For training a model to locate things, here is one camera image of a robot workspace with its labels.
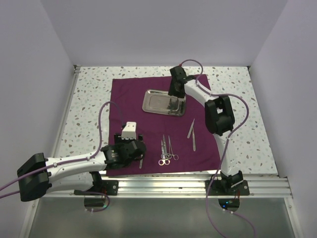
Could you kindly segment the steel forceps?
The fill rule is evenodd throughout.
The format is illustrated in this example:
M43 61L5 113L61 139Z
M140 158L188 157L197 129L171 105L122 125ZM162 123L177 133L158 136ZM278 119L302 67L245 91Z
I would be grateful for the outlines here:
M140 163L139 163L139 169L142 168L142 165L143 165L143 159L140 160Z

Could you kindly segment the steel scissors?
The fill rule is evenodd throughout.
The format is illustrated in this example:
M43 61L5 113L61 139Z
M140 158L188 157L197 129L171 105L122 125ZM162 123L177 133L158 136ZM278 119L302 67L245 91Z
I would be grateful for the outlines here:
M158 164L160 166L167 166L170 164L170 159L166 157L163 141L161 141L161 157L160 157L160 160L158 161Z
M170 159L170 155L167 152L167 146L166 146L166 140L165 136L162 136L162 141L161 141L161 158L162 159Z

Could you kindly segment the steel hemostat clamp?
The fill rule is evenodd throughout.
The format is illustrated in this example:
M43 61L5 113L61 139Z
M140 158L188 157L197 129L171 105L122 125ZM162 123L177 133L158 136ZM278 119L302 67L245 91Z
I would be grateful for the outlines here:
M173 160L178 161L179 160L179 156L177 154L173 153L173 148L172 148L170 136L168 136L168 146L169 146L169 155L170 155L170 157L172 157Z

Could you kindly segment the purple surgical drape cloth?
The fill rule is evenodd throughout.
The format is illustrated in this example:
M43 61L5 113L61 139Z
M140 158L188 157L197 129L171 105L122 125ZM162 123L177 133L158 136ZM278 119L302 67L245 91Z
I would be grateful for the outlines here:
M142 168L138 161L118 170L108 170L108 176L180 173L215 170L219 166L220 156L214 136L205 125L204 107L192 97L186 98L185 114L181 117L147 113L142 110L145 92L149 89L167 91L171 78L149 77L115 79L112 82L109 109L109 144L114 143L114 134L121 131L122 121L137 123L137 133L143 135L147 151ZM191 123L195 118L194 132L196 152L193 151L192 134L187 138ZM165 136L169 153L168 136L170 136L173 153L179 156L170 164L160 166L161 141Z

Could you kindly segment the steel scalpel handle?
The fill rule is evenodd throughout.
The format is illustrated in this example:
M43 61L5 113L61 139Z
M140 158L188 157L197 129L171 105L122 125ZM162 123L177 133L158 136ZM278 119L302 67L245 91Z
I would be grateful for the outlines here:
M192 129L192 142L193 142L193 151L196 152L196 138L194 129Z

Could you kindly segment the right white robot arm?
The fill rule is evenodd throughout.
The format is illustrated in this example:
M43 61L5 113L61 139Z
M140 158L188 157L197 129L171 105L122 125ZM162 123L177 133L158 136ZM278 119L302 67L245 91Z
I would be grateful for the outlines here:
M243 182L243 175L238 166L235 151L229 146L229 135L234 131L235 117L228 95L213 94L210 89L201 84L197 77L187 75L182 66L170 69L171 83L168 94L177 98L191 96L205 110L205 125L214 135L220 159L220 177L212 182L213 189L219 189L225 194L233 194L238 185Z

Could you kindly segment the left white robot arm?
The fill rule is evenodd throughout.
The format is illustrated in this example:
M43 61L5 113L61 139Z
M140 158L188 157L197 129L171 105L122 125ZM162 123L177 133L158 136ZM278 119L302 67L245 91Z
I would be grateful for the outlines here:
M114 144L101 148L95 156L46 158L43 153L34 154L17 170L20 200L32 201L61 190L99 194L103 188L101 171L128 167L132 162L143 159L146 150L143 135L125 139L117 133Z

